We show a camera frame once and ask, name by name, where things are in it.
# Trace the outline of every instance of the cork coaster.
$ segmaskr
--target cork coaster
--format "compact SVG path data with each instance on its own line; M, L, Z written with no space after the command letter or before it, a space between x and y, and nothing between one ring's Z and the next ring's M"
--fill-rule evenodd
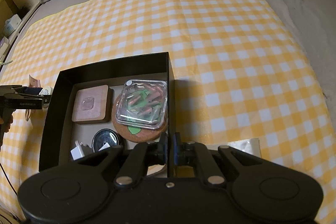
M167 119L164 120L163 125L158 129L129 127L124 124L118 123L116 120L116 109L119 99L120 95L116 98L112 107L112 122L116 131L123 138L131 142L141 143L155 140L160 136L161 132L166 131L168 126Z

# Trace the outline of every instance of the black box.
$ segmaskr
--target black box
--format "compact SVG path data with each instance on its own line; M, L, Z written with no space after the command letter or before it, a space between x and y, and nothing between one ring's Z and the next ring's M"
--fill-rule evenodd
M73 128L71 115L76 92L97 85L123 85L130 79L167 81L168 135L175 133L174 75L168 52L106 60L63 70L56 80L45 120L39 171L69 161Z

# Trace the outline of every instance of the yellow and white checkered cloth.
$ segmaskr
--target yellow and white checkered cloth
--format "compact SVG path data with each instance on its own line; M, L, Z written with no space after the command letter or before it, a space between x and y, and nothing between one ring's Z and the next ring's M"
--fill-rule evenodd
M258 137L262 157L313 177L330 223L336 207L335 138L319 83L265 0L90 0L33 24L16 47L4 84L28 74L54 86L60 70L169 51L177 130L205 144ZM37 172L45 113L23 110L0 161L17 189ZM22 216L1 175L1 199Z

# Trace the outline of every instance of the black round container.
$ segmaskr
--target black round container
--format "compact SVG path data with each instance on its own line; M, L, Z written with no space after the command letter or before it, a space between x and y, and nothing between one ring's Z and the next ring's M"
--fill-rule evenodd
M119 144L122 145L122 143L120 142L119 134L109 128L99 130L96 133L96 135L93 137L93 140L92 140L93 152L98 152L98 150L102 148L102 146L105 143L108 143L110 146L115 146Z

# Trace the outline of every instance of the clear plastic container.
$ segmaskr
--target clear plastic container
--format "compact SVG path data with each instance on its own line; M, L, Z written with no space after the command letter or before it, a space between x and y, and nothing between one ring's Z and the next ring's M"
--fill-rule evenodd
M121 91L115 118L128 126L157 129L165 120L166 107L166 82L129 80Z

